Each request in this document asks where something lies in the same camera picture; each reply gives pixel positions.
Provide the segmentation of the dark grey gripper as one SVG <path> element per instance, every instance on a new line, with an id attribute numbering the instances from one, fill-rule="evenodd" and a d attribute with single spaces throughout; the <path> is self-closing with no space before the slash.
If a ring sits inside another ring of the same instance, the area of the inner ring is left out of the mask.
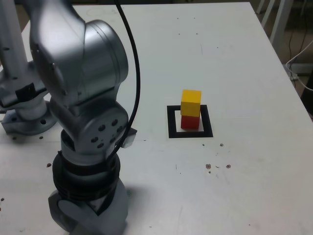
<path id="1" fill-rule="evenodd" d="M 121 235 L 128 216 L 128 196 L 118 180 L 113 196 L 106 195 L 87 203 L 61 200 L 54 191 L 48 198 L 52 219 L 71 235 Z"/>

